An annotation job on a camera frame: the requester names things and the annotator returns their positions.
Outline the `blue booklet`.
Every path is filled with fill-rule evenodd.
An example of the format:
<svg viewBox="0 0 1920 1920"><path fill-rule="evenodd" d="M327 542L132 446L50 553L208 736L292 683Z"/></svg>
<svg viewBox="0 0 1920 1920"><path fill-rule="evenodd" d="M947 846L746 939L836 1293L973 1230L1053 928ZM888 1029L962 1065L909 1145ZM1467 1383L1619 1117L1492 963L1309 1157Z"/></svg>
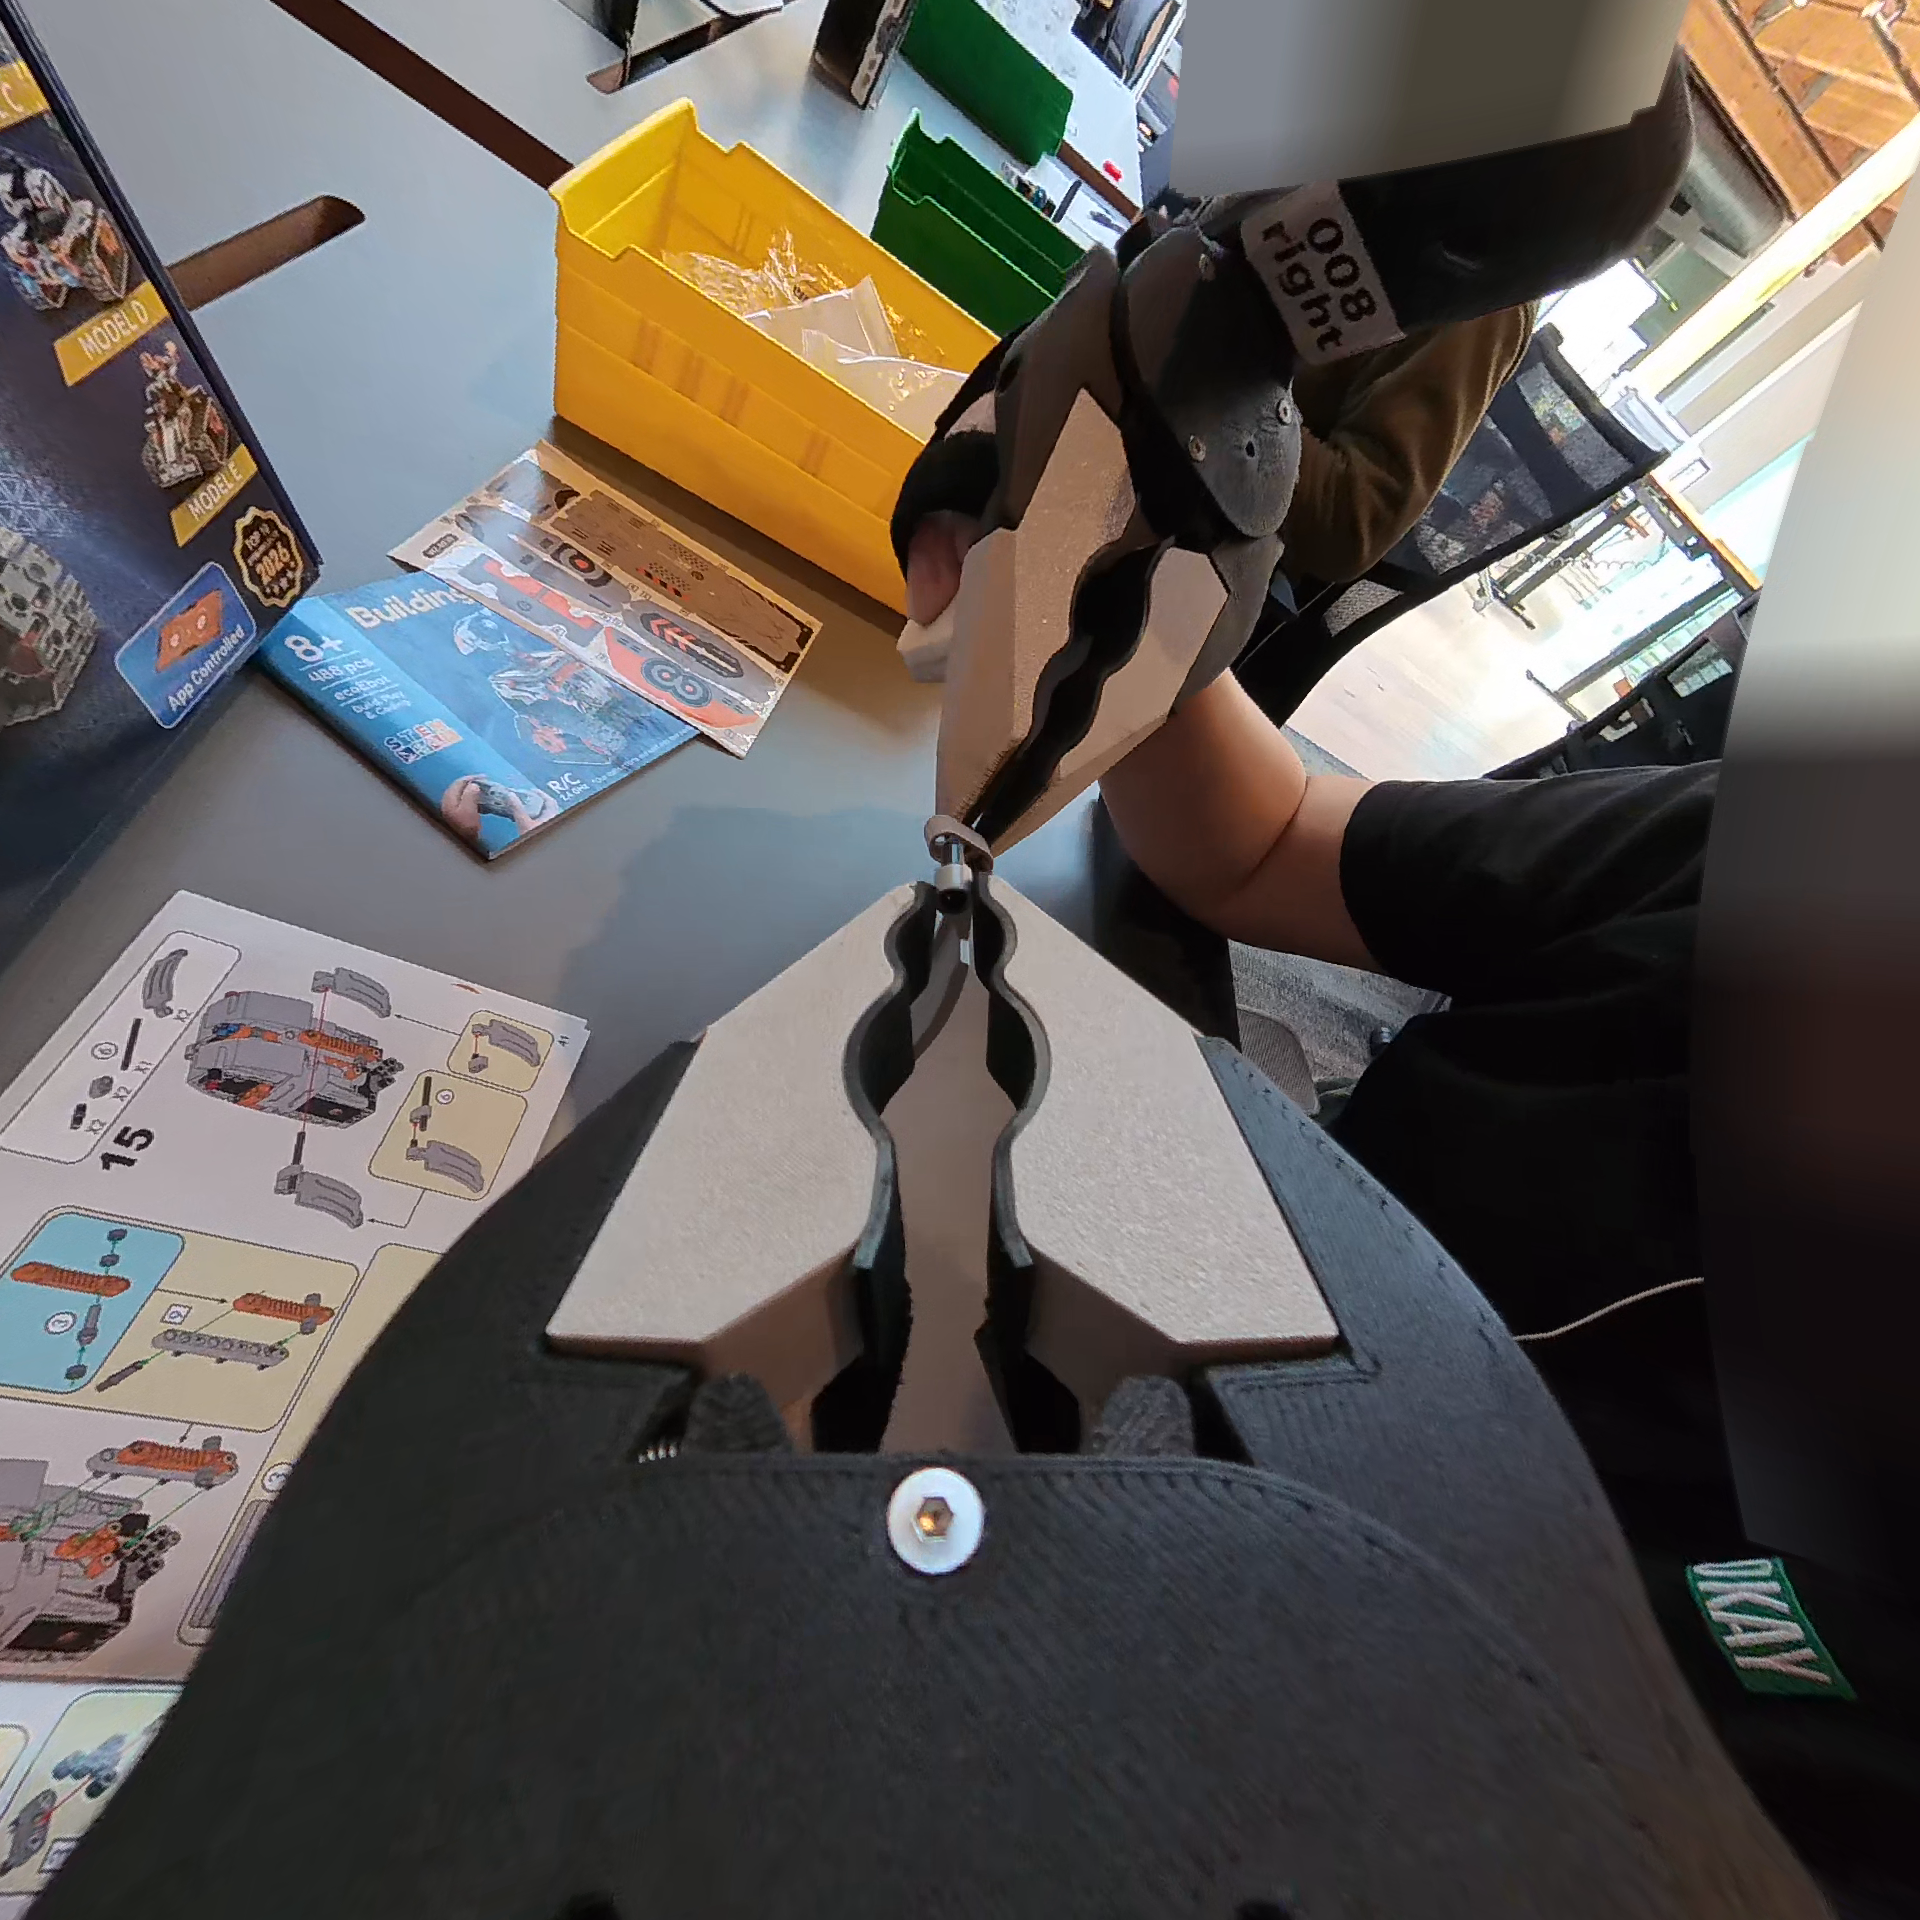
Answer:
<svg viewBox="0 0 1920 1920"><path fill-rule="evenodd" d="M259 662L483 859L696 736L421 570L302 598Z"/></svg>

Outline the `yellow storage bin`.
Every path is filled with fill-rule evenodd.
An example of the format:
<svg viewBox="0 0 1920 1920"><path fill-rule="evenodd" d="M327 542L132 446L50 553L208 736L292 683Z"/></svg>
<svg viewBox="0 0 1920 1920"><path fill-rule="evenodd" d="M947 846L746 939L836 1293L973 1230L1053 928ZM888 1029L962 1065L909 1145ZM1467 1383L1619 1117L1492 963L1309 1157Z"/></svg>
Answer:
<svg viewBox="0 0 1920 1920"><path fill-rule="evenodd" d="M554 414L903 610L893 510L920 438L671 266L758 264L789 239L814 266L876 276L903 344L971 372L994 333L688 98L567 168L560 204Z"/></svg>

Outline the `olive brown cloth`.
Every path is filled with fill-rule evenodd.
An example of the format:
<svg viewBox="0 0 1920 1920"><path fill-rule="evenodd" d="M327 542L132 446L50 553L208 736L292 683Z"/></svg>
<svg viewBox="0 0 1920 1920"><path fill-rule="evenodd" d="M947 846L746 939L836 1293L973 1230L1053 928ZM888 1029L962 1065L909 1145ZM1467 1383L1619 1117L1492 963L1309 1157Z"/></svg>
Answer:
<svg viewBox="0 0 1920 1920"><path fill-rule="evenodd" d="M1292 588L1348 584L1414 528L1522 363L1535 320L1529 299L1292 372L1303 456L1279 535Z"/></svg>

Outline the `clear plastic bags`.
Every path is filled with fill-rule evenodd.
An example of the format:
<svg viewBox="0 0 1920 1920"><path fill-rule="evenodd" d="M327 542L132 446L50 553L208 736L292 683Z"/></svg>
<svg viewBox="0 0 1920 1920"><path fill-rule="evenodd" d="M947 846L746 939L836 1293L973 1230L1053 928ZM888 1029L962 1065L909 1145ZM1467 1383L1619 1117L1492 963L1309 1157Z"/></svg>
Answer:
<svg viewBox="0 0 1920 1920"><path fill-rule="evenodd" d="M876 276L845 280L815 264L789 227L775 227L758 260L664 251L664 264L919 439L962 389L962 372L919 354L919 333L882 299Z"/></svg>

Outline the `white instruction sheet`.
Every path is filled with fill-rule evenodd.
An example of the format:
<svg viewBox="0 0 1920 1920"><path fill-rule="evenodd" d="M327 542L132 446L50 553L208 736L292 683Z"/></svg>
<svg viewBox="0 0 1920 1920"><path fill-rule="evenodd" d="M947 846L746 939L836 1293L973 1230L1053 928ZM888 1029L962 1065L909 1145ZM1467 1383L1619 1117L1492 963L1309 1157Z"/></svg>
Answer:
<svg viewBox="0 0 1920 1920"><path fill-rule="evenodd" d="M4 1916L51 1885L575 1016L180 890L4 1095Z"/></svg>

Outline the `green storage bin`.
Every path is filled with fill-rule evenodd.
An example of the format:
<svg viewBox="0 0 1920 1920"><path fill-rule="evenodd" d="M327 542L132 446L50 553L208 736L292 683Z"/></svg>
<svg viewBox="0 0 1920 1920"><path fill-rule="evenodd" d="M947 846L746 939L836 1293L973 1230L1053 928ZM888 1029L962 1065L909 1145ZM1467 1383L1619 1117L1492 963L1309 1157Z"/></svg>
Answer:
<svg viewBox="0 0 1920 1920"><path fill-rule="evenodd" d="M901 59L1017 160L1059 153L1073 90L985 6L919 3Z"/></svg>
<svg viewBox="0 0 1920 1920"><path fill-rule="evenodd" d="M871 241L994 333L1041 314L1083 258L1078 239L919 114L893 149Z"/></svg>

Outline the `blue robot kit box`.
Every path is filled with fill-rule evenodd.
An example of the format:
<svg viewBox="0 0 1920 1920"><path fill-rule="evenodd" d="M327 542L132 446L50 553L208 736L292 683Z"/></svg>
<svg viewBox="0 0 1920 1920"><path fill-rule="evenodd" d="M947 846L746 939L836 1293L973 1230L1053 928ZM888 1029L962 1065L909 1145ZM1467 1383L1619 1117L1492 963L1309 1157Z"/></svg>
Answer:
<svg viewBox="0 0 1920 1920"><path fill-rule="evenodd" d="M319 578L20 3L4 3L4 967Z"/></svg>

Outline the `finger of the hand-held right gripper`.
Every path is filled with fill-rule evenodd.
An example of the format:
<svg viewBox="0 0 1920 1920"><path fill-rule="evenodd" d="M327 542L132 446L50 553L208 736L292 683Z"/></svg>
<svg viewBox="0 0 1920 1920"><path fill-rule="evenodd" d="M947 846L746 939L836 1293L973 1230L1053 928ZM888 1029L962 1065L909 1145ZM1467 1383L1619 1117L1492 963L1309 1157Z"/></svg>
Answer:
<svg viewBox="0 0 1920 1920"><path fill-rule="evenodd" d="M1093 715L1061 748L1041 744L1041 688L1073 644L1073 593L1086 568L1147 553L1155 535L1117 420L1093 394L1073 394L1023 520L973 542L950 604L933 813L973 833L1032 833L1092 781L1155 732L1152 669L1117 666L1117 688L1093 685Z"/></svg>
<svg viewBox="0 0 1920 1920"><path fill-rule="evenodd" d="M1188 695L1221 677L1250 637L1270 574L1279 562L1279 539L1223 542L1202 555L1177 542L1155 542L1155 563L1147 553L1121 558L1103 553L1073 593L1073 644L1045 671L1041 744L1061 748L1092 723L1093 685L1117 688L1117 666L1151 666L1155 699L1151 715L1159 723ZM980 833L999 854L1032 833Z"/></svg>

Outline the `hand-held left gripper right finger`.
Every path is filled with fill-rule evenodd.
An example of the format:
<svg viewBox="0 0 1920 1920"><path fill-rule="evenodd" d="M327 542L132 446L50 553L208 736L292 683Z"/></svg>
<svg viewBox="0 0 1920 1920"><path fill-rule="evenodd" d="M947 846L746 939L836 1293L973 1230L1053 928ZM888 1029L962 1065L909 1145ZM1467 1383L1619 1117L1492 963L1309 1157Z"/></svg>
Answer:
<svg viewBox="0 0 1920 1920"><path fill-rule="evenodd" d="M980 1359L1017 1450L1078 1450L1127 1379L1315 1361L1338 1321L1217 1074L1231 1045L999 877L976 881L991 1169Z"/></svg>

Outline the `person in black shirt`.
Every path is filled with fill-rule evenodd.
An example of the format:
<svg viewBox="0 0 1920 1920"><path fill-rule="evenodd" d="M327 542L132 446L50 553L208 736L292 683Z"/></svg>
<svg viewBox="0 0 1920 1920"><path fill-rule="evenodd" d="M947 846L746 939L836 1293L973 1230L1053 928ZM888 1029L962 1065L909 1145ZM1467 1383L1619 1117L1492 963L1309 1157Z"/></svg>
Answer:
<svg viewBox="0 0 1920 1920"><path fill-rule="evenodd" d="M1338 881L1448 994L1336 1138L1472 1276L1595 1459L1696 1698L1841 1916L1917 1916L1917 1594L1774 1558L1828 1681L1703 1610L1744 1533L1697 1287L1692 950L1719 760L1374 784Z"/></svg>

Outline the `person's right forearm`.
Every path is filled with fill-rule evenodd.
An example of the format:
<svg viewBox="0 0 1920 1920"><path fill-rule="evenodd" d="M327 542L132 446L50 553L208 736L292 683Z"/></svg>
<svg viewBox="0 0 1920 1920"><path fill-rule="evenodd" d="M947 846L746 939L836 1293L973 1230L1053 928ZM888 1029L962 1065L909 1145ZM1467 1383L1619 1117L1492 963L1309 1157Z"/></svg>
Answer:
<svg viewBox="0 0 1920 1920"><path fill-rule="evenodd" d="M1231 671L1121 756L1102 801L1133 865L1216 932L1388 972L1348 913L1338 854L1362 778L1313 778Z"/></svg>

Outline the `black mesh office chair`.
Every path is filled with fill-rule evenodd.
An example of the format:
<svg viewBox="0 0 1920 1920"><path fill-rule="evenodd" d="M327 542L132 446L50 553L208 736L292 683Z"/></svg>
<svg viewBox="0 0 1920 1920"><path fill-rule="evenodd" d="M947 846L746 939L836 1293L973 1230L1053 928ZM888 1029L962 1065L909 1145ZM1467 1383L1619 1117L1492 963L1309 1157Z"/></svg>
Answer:
<svg viewBox="0 0 1920 1920"><path fill-rule="evenodd" d="M1315 582L1292 574L1292 555L1283 555L1270 610L1234 662L1237 683L1287 723L1333 666L1381 627L1566 528L1654 464L1660 451L1579 383L1547 326L1488 394L1434 500L1369 570Z"/></svg>

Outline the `grey chair seat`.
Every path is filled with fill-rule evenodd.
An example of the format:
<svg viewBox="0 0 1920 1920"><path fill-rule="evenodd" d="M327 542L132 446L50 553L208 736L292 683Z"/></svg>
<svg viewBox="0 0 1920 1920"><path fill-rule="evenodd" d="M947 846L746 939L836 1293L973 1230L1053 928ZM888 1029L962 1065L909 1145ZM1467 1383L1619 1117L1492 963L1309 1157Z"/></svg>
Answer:
<svg viewBox="0 0 1920 1920"><path fill-rule="evenodd" d="M1321 1126L1405 1029L1448 994L1381 972L1231 942L1237 1049Z"/></svg>

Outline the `grey desk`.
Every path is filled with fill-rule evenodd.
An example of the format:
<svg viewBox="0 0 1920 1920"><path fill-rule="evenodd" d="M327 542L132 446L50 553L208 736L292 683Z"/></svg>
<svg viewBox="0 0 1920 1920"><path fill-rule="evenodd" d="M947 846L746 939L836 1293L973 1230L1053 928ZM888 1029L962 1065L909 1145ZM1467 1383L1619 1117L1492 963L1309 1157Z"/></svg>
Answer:
<svg viewBox="0 0 1920 1920"><path fill-rule="evenodd" d="M171 181L213 155L208 139L162 133L171 80L262 80L267 59L292 62L242 108L242 186L262 191L305 163L302 188L332 188L369 219L246 292L213 346L315 517L327 584L383 563L430 510L554 432L575 461L819 610L822 637L747 756L671 754L588 803L581 825L497 865L456 853L289 693L250 685L32 936L4 994L12 1049L44 1029L32 991L64 1008L177 890L197 890L585 1016L570 1089L588 1138L588 1107L622 1107L661 1049L684 1050L893 885L933 875L947 846L923 848L927 813L997 842L999 893L1026 870L1061 881L1037 900L1121 954L1093 885L1127 859L1092 793L1073 797L1073 767L1045 791L1053 822L976 813L973 785L997 803L1007 778L985 767L1023 722L985 718L985 744L960 736L960 647L947 685L910 683L893 610L780 548L758 511L733 520L554 416L554 201L267 3L158 6L158 79L133 75L132 3L26 13L137 181L150 160Z"/></svg>
<svg viewBox="0 0 1920 1920"><path fill-rule="evenodd" d="M714 144L747 144L856 230L871 227L910 118L994 177L1009 163L903 62L871 108L836 94L814 68L822 3L766 13L612 90L595 79L615 66L615 44L565 3L289 3L289 13L539 186L684 98Z"/></svg>

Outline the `sticker sheet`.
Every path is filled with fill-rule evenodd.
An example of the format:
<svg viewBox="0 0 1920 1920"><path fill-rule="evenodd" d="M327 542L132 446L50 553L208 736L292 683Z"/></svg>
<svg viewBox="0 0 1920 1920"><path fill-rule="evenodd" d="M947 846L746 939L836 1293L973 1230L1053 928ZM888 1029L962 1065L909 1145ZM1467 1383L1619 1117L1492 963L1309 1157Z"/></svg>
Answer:
<svg viewBox="0 0 1920 1920"><path fill-rule="evenodd" d="M389 553L746 756L819 619L548 439Z"/></svg>

